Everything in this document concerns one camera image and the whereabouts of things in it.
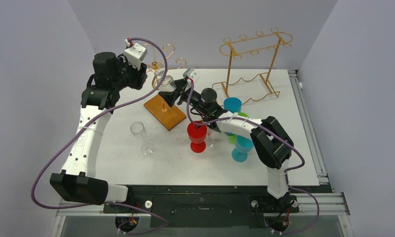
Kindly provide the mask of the patterned clear glass goblet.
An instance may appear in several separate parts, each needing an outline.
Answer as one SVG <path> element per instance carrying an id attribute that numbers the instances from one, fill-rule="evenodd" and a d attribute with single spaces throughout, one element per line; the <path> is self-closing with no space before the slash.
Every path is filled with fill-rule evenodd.
<path id="1" fill-rule="evenodd" d="M 170 75 L 166 75 L 164 78 L 162 78 L 164 72 L 165 69 L 161 68 L 154 73 L 154 85 L 157 86 L 158 84 L 160 84 L 158 90 L 161 92 L 174 92 L 177 88 L 175 80 Z"/>

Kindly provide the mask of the gold spiral rack wooden base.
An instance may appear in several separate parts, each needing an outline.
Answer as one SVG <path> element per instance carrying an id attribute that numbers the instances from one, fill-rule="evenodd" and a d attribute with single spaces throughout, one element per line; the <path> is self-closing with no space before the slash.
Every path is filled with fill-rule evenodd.
<path id="1" fill-rule="evenodd" d="M 152 88 L 155 88 L 159 83 L 159 79 L 161 78 L 164 72 L 164 62 L 157 60 L 157 50 L 153 45 L 148 43 L 144 44 L 144 46 L 151 46 L 153 53 L 153 61 L 148 64 L 148 72 L 154 73 L 154 77 L 152 79 Z M 144 103 L 144 107 L 163 125 L 165 129 L 171 131 L 174 127 L 179 125 L 182 121 L 185 120 L 186 115 L 175 105 L 170 107 L 165 100 L 160 96 L 156 95 L 151 98 L 149 101 Z"/>

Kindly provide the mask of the red plastic goblet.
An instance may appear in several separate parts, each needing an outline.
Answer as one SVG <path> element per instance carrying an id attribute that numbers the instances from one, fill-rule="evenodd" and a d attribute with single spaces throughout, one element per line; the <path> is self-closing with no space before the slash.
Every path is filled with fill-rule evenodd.
<path id="1" fill-rule="evenodd" d="M 201 121 L 193 121 L 187 127 L 187 134 L 190 140 L 190 148 L 195 153 L 202 153 L 206 149 L 205 139 L 207 136 L 207 126 Z"/>

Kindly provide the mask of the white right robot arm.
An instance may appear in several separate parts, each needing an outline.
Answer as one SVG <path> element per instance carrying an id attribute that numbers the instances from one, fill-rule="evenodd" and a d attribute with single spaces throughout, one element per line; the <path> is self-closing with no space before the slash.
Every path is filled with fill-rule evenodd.
<path id="1" fill-rule="evenodd" d="M 187 105 L 187 112 L 193 110 L 201 121 L 191 120 L 196 127 L 206 126 L 216 132 L 236 134 L 238 144 L 248 140 L 256 150 L 259 160 L 267 167 L 267 206 L 273 211 L 297 207 L 291 195 L 287 173 L 294 143 L 275 117 L 254 119 L 240 116 L 217 103 L 217 93 L 212 88 L 201 92 L 194 89 L 189 78 L 164 82 L 158 94 L 172 107 L 174 103 Z"/>

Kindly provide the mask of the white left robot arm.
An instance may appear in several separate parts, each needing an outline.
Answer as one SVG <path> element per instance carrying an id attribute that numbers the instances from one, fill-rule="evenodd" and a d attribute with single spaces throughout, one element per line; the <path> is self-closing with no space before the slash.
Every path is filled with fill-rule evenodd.
<path id="1" fill-rule="evenodd" d="M 94 56 L 94 73 L 81 95 L 78 137 L 71 142 L 68 158 L 59 173 L 53 173 L 50 184 L 65 201 L 101 205 L 115 202 L 122 212 L 134 209 L 135 198 L 128 187 L 100 180 L 96 161 L 107 123 L 126 87 L 140 90 L 147 78 L 144 49 L 138 53 L 125 50 L 116 55 L 101 52 Z"/>

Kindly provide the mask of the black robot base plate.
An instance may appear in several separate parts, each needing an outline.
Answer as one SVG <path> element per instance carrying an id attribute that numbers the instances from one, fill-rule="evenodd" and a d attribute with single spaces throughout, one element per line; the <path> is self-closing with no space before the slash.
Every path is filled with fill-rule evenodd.
<path id="1" fill-rule="evenodd" d="M 170 228 L 264 227 L 264 215 L 281 222 L 287 213 L 298 213 L 296 196 L 276 200 L 266 186 L 151 186 L 133 185 L 127 207 L 105 205 L 106 214 L 140 214 L 137 206 L 156 214 L 150 225 L 169 222 Z"/>

